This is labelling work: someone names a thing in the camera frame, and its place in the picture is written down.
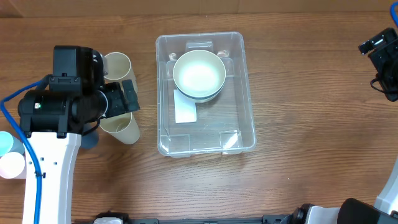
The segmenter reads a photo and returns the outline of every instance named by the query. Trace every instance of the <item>wooden surface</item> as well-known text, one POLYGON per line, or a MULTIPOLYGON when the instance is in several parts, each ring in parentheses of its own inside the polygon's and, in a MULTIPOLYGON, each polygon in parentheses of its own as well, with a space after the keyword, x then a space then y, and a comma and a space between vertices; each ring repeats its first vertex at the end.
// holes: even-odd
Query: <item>wooden surface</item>
POLYGON ((0 17, 389 11, 396 0, 0 0, 0 17), (7 7, 2 12, 2 5, 7 7))
MULTIPOLYGON (((398 154, 398 105, 372 90, 358 45, 393 23, 388 13, 239 14, 0 19, 0 98, 52 72, 54 45, 130 56, 139 85, 140 140, 100 131, 76 162, 72 215, 260 217, 303 203, 373 203, 398 154), (257 149, 188 159, 157 150, 155 40, 162 34, 242 33, 257 149)), ((6 106, 17 117, 20 97, 6 106)), ((11 131, 4 116, 0 129, 11 131)), ((21 223, 24 181, 0 179, 0 223, 21 223)))

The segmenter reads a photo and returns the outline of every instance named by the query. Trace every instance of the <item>wooden table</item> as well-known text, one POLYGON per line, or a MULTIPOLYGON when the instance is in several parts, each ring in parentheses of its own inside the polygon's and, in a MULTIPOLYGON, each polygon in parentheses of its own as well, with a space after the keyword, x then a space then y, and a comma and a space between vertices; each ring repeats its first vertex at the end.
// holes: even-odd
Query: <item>wooden table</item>
MULTIPOLYGON (((54 45, 130 56, 139 85, 140 140, 100 131, 76 162, 72 215, 135 218, 260 217, 303 203, 373 204, 398 150, 398 105, 372 90, 376 73, 358 45, 387 12, 0 19, 0 98, 52 72, 54 45), (257 149, 188 159, 157 150, 155 40, 162 34, 242 33, 257 149)), ((18 99, 6 106, 17 117, 18 99)), ((4 116, 0 129, 15 132, 4 116)), ((0 179, 0 223, 21 223, 25 184, 0 179)))

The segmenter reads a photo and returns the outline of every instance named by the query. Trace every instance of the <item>white bowl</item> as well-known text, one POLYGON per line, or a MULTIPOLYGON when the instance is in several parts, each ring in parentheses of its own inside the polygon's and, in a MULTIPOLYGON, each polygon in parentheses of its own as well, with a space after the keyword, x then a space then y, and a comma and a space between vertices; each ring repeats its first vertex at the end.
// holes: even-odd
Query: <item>white bowl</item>
POLYGON ((224 63, 207 50, 187 52, 174 65, 175 86, 197 103, 213 99, 223 88, 225 78, 224 63))

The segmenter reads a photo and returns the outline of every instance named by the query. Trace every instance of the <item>white paper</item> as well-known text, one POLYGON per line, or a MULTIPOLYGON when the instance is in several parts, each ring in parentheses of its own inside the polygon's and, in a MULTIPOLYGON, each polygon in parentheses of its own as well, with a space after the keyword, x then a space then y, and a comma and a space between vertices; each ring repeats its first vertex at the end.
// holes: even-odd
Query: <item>white paper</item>
POLYGON ((177 124, 197 121, 197 106, 195 102, 182 95, 180 90, 174 90, 174 110, 177 124))

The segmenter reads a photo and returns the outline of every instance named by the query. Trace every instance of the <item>plastic bin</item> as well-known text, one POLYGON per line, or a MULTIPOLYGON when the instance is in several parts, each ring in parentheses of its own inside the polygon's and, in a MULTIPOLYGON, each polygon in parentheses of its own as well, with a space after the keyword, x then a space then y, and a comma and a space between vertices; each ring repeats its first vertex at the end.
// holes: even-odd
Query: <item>plastic bin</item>
POLYGON ((156 62, 157 145, 162 155, 238 154, 255 148, 248 70, 240 33, 162 35, 156 40, 156 62), (216 98, 196 104, 197 122, 176 123, 174 65, 184 53, 198 49, 220 57, 226 68, 226 81, 216 98))

